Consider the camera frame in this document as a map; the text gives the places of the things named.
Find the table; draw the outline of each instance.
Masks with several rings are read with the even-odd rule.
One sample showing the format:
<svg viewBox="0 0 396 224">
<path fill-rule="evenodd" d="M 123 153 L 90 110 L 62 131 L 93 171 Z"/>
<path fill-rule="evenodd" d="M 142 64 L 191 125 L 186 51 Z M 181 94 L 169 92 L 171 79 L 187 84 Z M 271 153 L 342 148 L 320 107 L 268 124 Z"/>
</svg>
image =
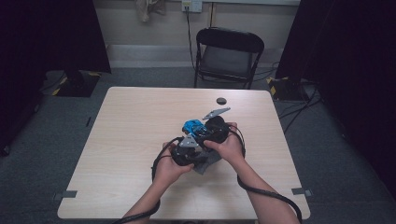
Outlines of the table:
<svg viewBox="0 0 396 224">
<path fill-rule="evenodd" d="M 216 100 L 223 97 L 226 105 Z M 93 124 L 68 191 L 60 218 L 120 218 L 151 183 L 153 160 L 163 142 L 182 136 L 189 119 L 230 107 L 221 116 L 235 121 L 245 137 L 246 160 L 280 194 L 310 211 L 274 104 L 268 91 L 113 87 Z M 218 161 L 203 175 L 183 175 L 162 197 L 152 219 L 257 219 L 231 165 Z"/>
</svg>

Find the person's left hand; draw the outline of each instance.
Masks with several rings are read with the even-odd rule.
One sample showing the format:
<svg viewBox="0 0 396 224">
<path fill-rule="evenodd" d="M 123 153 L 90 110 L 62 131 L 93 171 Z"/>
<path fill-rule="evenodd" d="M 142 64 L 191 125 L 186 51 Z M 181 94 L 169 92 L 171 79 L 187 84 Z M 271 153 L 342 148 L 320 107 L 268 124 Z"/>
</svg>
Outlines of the person's left hand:
<svg viewBox="0 0 396 224">
<path fill-rule="evenodd" d="M 155 172 L 155 177 L 153 182 L 161 185 L 165 185 L 169 187 L 173 183 L 175 183 L 178 178 L 191 171 L 193 164 L 187 166 L 179 166 L 177 165 L 171 157 L 171 150 L 175 148 L 175 144 L 171 144 L 162 154 L 162 159 L 158 162 L 157 170 Z"/>
</svg>

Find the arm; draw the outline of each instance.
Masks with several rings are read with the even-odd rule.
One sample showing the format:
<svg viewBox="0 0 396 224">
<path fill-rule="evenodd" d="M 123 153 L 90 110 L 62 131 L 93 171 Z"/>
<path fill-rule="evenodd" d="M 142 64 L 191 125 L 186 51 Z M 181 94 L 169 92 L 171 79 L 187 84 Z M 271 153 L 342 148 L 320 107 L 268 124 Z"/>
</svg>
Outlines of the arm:
<svg viewBox="0 0 396 224">
<path fill-rule="evenodd" d="M 132 208 L 124 215 L 124 217 L 140 214 L 152 209 L 166 190 L 176 182 L 182 174 L 187 173 L 192 169 L 192 164 L 188 166 L 178 166 L 172 158 L 169 157 L 171 155 L 170 150 L 173 147 L 175 147 L 175 145 L 172 144 L 168 150 L 165 150 L 163 153 L 163 156 L 165 157 L 160 159 L 158 162 L 157 171 L 155 172 L 152 184 L 148 187 L 148 190 L 137 201 L 137 203 L 135 203 L 134 206 L 132 206 Z M 149 223 L 149 217 L 128 223 Z"/>
<path fill-rule="evenodd" d="M 231 130 L 236 132 L 236 123 L 230 124 L 232 125 Z M 242 155 L 242 146 L 233 133 L 230 133 L 228 138 L 221 144 L 205 141 L 205 145 L 215 149 L 224 160 L 230 163 L 242 182 L 246 185 L 256 189 L 276 192 L 245 161 Z M 247 192 L 247 195 L 261 224 L 299 223 L 297 217 L 287 203 L 250 191 Z"/>
</svg>

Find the black chair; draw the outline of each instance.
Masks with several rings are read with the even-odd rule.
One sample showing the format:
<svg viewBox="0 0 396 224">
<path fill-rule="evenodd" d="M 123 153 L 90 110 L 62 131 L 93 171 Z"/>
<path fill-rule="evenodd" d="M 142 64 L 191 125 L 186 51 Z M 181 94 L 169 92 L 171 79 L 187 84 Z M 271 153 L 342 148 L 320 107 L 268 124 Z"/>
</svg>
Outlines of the black chair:
<svg viewBox="0 0 396 224">
<path fill-rule="evenodd" d="M 194 88 L 200 76 L 215 77 L 244 83 L 250 89 L 264 42 L 249 32 L 219 27 L 198 32 Z"/>
</svg>

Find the gray carpet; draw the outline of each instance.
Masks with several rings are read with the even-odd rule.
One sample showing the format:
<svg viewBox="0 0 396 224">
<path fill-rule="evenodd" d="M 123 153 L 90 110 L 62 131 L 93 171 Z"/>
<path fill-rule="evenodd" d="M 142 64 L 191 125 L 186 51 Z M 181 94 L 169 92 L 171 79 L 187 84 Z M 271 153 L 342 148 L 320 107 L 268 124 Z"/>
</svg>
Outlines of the gray carpet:
<svg viewBox="0 0 396 224">
<path fill-rule="evenodd" d="M 45 86 L 61 75 L 49 73 Z M 67 188 L 107 89 L 192 85 L 191 68 L 118 68 L 100 78 L 90 98 L 54 97 L 53 88 L 43 91 L 46 95 L 38 112 L 11 144 L 10 155 L 0 158 L 0 223 L 111 223 L 61 220 L 57 217 L 60 201 L 53 200 L 55 193 Z M 241 84 L 208 81 L 199 81 L 198 87 L 242 89 Z M 268 87 L 262 79 L 252 89 Z M 302 106 L 275 105 L 279 115 Z M 284 129 L 292 118 L 281 120 Z M 396 223 L 396 203 L 366 160 L 343 138 L 324 104 L 304 110 L 290 125 L 286 139 L 303 187 L 313 192 L 307 198 L 311 218 L 304 223 Z"/>
</svg>

